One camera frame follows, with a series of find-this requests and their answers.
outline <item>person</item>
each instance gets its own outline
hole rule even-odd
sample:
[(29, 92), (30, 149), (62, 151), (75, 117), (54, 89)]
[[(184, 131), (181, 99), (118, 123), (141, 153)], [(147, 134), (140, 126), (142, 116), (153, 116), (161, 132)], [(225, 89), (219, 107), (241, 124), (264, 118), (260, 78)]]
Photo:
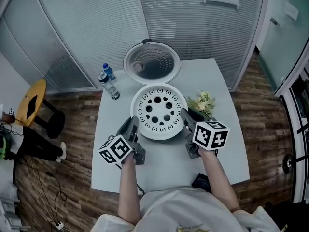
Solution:
[(241, 210), (215, 153), (198, 152), (212, 194), (198, 188), (173, 188), (148, 192), (139, 202), (131, 153), (122, 164), (118, 217), (101, 215), (92, 232), (280, 232), (262, 207), (253, 214)]
[(11, 142), (11, 147), (5, 152), (5, 160), (12, 160), (18, 155), (30, 155), (43, 160), (61, 162), (67, 157), (67, 146), (61, 142), (57, 147), (41, 137), (35, 130), (15, 123), (14, 116), (3, 111), (0, 104), (0, 139), (3, 137)]

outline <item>blue bottle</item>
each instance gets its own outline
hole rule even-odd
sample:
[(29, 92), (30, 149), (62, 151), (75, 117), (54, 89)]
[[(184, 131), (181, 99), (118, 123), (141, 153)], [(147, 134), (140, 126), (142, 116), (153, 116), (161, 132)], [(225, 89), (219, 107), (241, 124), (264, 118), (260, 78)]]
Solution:
[(104, 63), (103, 69), (104, 69), (104, 72), (108, 75), (109, 79), (113, 83), (115, 83), (117, 81), (117, 79), (116, 79), (115, 75), (113, 74), (111, 67), (107, 63)]

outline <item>round wooden tabletop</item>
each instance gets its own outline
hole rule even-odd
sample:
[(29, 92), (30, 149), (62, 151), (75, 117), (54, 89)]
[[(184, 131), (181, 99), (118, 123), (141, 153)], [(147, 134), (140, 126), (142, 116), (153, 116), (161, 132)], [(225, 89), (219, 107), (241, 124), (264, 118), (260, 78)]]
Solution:
[[(46, 94), (46, 81), (44, 79), (37, 81), (24, 95), (19, 107), (18, 112), (16, 115), (16, 119), (22, 121), (16, 121), (16, 124), (23, 125), (23, 126), (30, 126), (33, 122), (35, 116), (37, 115), (38, 110), (40, 109), (42, 102), (44, 100)], [(27, 118), (27, 111), (29, 101), (37, 95), (37, 100), (35, 102), (35, 112)]]

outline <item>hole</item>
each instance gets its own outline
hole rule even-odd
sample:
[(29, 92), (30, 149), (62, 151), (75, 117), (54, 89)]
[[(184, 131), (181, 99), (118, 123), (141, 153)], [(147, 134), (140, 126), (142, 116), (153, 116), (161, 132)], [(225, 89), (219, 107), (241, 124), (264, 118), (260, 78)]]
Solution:
[(170, 116), (168, 114), (164, 115), (164, 120), (165, 121), (169, 121), (170, 120)]
[(155, 101), (155, 103), (160, 103), (161, 102), (161, 98), (157, 96), (157, 97), (155, 97), (154, 101)]
[(147, 111), (148, 113), (150, 113), (152, 110), (153, 110), (153, 108), (152, 108), (151, 106), (146, 106), (146, 111)]
[(171, 109), (171, 108), (173, 107), (173, 104), (170, 103), (170, 102), (168, 102), (168, 103), (165, 104), (165, 107), (166, 107), (167, 109)]
[(151, 121), (154, 122), (154, 123), (157, 123), (159, 120), (158, 120), (157, 117), (152, 117), (152, 118), (151, 118)]

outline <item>clear plastic bottle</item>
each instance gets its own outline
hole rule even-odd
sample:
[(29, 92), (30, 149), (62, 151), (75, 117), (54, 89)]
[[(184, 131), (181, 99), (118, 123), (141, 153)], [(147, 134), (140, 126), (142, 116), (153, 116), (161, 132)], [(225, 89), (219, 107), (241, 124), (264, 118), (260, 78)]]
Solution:
[(110, 78), (105, 72), (100, 72), (98, 75), (98, 81), (102, 84), (105, 90), (110, 94), (110, 96), (116, 100), (119, 98), (120, 94), (117, 89), (112, 84)]
[(115, 77), (114, 73), (112, 72), (112, 68), (107, 63), (103, 64), (103, 70), (108, 75), (108, 77), (110, 78), (110, 80), (113, 83), (115, 83), (117, 81), (117, 78)]

